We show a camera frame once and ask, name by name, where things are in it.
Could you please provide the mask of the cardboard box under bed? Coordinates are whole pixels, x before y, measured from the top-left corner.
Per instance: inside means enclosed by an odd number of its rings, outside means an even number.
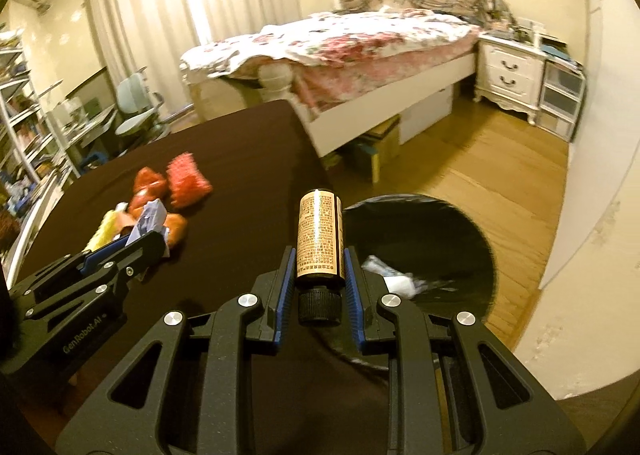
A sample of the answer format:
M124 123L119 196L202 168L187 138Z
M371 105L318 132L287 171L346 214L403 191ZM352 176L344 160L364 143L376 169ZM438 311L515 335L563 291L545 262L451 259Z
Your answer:
M378 183L382 167L399 155L399 124L399 116L386 119L323 157L323 167L331 170L344 165L358 171L372 184Z

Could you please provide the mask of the black lined trash bin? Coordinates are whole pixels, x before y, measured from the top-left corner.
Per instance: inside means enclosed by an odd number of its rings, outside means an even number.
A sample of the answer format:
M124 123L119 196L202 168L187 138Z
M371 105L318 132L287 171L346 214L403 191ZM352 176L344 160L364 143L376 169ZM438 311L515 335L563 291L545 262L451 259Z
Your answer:
M483 321L497 290L494 255L475 223L457 207L436 198L395 194L346 208L343 231L345 249L356 249L361 267L372 255L427 282L428 290L412 299L389 292L384 296L412 308L416 323L430 335L427 355L435 367L446 374L462 368L447 327L462 311ZM397 353L396 329L386 354L361 354L352 339L345 288L343 296L341 325L318 328L314 337L341 360L386 374Z

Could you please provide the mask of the floral quilt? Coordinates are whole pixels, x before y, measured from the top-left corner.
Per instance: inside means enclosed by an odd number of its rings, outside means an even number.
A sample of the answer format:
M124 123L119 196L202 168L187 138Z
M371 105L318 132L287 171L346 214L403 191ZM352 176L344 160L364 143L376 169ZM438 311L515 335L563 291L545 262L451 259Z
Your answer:
M195 85L219 77L257 80L263 65L288 65L293 93L318 115L465 56L479 37L480 26L426 9L321 12L192 48L180 70Z

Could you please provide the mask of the white nightstand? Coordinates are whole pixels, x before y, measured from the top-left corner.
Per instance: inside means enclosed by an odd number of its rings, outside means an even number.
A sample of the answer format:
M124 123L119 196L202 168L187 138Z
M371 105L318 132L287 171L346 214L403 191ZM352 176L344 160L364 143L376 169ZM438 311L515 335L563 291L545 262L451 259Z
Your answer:
M546 55L533 45L481 33L474 101L486 99L536 125Z

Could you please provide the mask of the dark brown tablecloth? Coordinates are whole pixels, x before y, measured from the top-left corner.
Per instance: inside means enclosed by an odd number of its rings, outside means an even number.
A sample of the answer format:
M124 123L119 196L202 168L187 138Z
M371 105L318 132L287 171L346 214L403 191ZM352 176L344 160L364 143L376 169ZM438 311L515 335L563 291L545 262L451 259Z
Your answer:
M222 116L134 150L82 176L63 195L23 263L29 275L78 253L104 212L126 200L142 167L163 171L189 152L212 193L186 209L188 234L170 258L132 285L126 323L81 368L61 397L16 401L53 445L91 391L168 311L198 315L249 291L295 241L300 197L329 181L292 106L272 102ZM262 454L382 454L384 383L333 357L305 327L291 324L274 357L253 364L256 449Z

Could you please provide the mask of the red foam fruit net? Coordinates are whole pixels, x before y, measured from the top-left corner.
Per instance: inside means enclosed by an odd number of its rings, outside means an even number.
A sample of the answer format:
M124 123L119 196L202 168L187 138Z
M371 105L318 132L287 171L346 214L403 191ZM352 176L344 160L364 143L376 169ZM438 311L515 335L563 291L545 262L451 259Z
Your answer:
M167 165L171 205L182 209L194 205L213 192L213 186L201 174L193 155L185 152Z

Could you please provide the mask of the white storage box under bed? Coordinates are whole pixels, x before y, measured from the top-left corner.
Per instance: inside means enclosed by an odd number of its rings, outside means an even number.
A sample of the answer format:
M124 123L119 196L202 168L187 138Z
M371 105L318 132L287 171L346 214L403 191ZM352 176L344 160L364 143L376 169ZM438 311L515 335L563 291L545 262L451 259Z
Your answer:
M447 117L452 111L453 100L454 86L448 86L406 108L400 114L399 143L405 144Z

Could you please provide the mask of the yellow foam fruit net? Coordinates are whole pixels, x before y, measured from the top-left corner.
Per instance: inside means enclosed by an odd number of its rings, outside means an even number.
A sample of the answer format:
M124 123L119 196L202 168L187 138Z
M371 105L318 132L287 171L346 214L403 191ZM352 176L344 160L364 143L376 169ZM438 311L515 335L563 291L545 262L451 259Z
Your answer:
M96 251L113 241L114 237L119 233L117 230L119 212L109 210L104 216L98 227L89 239L86 250Z

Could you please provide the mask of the desk with clutter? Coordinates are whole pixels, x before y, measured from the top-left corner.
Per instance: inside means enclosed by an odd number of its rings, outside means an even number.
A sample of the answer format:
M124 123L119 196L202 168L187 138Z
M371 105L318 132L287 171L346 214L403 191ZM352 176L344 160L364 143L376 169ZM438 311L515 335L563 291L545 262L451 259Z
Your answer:
M70 101L58 103L44 116L58 148L70 162L76 177L81 175L81 150L102 136L111 127L115 116L114 104L94 116L88 116L82 105L74 108Z

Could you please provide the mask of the white tissue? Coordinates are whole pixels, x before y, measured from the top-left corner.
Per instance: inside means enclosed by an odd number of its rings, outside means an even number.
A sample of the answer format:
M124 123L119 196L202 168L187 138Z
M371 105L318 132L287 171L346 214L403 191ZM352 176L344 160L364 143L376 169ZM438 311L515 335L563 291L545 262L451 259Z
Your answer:
M363 270L381 275L389 293L412 299L428 290L427 282L416 279L411 273L402 273L378 257L370 255L362 264Z

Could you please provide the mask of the red plastic bag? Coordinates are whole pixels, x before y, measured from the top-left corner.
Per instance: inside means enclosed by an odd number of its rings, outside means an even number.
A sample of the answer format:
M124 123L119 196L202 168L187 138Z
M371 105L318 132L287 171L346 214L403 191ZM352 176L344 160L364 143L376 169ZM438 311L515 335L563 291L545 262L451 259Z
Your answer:
M161 174L149 167L141 168L134 178L134 196L128 204L128 214L138 219L146 203L162 200L168 191L168 181Z

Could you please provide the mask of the plastic drawer unit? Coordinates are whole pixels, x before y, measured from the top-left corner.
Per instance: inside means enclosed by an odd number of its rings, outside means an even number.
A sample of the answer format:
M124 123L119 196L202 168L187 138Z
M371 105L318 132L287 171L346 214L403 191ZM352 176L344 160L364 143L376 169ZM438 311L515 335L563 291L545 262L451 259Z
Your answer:
M549 58L544 64L536 125L565 142L572 141L586 87L586 76L578 64Z

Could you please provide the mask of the grey office chair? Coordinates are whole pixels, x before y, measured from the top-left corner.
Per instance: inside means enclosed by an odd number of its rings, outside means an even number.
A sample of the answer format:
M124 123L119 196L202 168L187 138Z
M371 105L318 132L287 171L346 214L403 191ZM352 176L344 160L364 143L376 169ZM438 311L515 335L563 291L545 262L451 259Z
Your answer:
M140 72L131 74L117 86L116 104L122 115L115 130L117 137L142 136L154 141L169 134L168 125L160 119L164 98L149 90Z

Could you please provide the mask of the tan spray can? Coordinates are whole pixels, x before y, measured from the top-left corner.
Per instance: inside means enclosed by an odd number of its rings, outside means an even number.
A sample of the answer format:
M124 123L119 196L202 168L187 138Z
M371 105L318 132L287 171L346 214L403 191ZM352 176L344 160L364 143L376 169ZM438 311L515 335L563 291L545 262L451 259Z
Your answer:
M315 189L299 202L296 247L299 323L314 328L340 325L345 285L342 202L332 191Z

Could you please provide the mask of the bookshelf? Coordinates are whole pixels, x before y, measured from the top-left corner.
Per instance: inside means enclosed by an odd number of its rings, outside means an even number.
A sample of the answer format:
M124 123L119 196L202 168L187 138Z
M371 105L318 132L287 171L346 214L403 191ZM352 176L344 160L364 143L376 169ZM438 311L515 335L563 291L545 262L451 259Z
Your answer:
M20 230L1 254L16 279L30 246L63 192L78 178L60 133L40 104L21 30L1 33L1 205Z

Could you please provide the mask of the white bed frame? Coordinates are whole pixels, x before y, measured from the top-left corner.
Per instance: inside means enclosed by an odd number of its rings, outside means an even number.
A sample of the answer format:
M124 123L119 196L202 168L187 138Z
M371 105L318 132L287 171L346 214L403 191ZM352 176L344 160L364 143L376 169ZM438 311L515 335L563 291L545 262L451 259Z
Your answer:
M340 8L334 14L349 14ZM473 74L475 70L474 50L448 63L431 68L416 76L392 82L363 96L333 106L314 115L292 91L293 72L284 64L269 64L259 67L257 80L239 80L229 77L206 79L195 85L184 81L192 94L198 116L218 117L237 106L224 106L222 86L225 82L237 82L248 106L259 102L285 100L290 103L300 119L319 155L329 154L352 139L364 134L375 125L396 116L412 104Z

